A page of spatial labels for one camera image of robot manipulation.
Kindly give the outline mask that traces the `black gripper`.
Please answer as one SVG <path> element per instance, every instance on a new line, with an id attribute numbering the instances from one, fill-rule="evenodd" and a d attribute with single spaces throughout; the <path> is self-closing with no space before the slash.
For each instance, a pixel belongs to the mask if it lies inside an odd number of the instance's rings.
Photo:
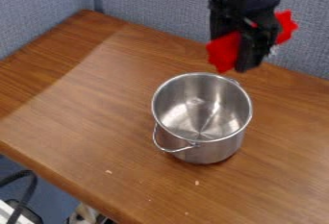
<path id="1" fill-rule="evenodd" d="M 212 39 L 233 32 L 242 36 L 234 65 L 237 72 L 245 73 L 259 67 L 271 54 L 281 25 L 275 14 L 263 11 L 279 4 L 280 0 L 209 0 Z M 241 23 L 241 18 L 251 13 Z"/>

